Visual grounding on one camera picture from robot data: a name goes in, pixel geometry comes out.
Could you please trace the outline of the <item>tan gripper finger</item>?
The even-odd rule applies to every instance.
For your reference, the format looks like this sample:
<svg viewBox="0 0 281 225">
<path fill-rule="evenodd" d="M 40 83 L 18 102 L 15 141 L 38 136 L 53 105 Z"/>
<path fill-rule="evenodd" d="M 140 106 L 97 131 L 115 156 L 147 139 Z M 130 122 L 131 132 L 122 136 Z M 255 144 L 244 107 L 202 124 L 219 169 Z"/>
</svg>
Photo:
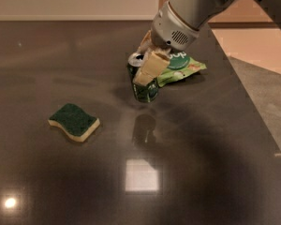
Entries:
<svg viewBox="0 0 281 225">
<path fill-rule="evenodd" d="M 154 49 L 154 44 L 151 40 L 151 30 L 149 30 L 146 35 L 143 37 L 137 52 L 140 54 L 145 54 L 151 52 Z"/>
<path fill-rule="evenodd" d="M 133 79 L 133 83 L 146 86 L 158 77 L 169 64 L 170 56 L 167 52 L 162 50 L 147 52 L 144 56 L 144 62 Z"/>
</svg>

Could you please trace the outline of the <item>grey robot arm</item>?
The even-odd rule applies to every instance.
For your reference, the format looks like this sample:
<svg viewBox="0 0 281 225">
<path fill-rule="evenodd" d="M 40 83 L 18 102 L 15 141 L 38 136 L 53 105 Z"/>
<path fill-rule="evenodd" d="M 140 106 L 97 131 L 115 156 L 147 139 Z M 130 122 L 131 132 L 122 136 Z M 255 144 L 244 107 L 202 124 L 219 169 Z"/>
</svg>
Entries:
<svg viewBox="0 0 281 225">
<path fill-rule="evenodd" d="M 170 63 L 170 54 L 183 52 L 201 27 L 235 0 L 168 0 L 156 13 L 138 52 L 143 55 L 133 83 L 145 86 Z M 281 29 L 281 0 L 254 0 Z"/>
</svg>

